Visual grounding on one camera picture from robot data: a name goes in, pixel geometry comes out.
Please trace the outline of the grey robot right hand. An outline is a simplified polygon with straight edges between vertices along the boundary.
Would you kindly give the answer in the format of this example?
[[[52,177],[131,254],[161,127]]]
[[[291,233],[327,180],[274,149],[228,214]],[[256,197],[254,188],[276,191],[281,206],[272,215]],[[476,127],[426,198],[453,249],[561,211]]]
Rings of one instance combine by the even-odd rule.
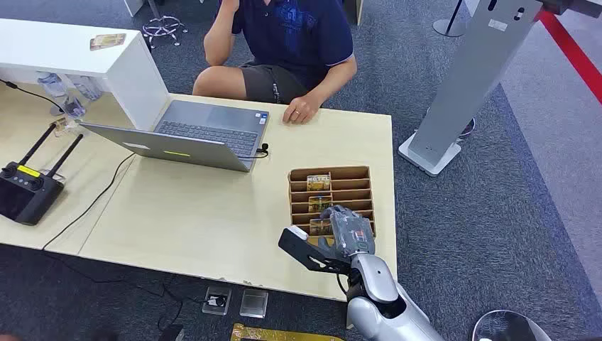
[[[330,223],[334,248],[339,256],[351,258],[355,254],[375,254],[374,234],[368,218],[342,205],[328,207],[320,217]]]

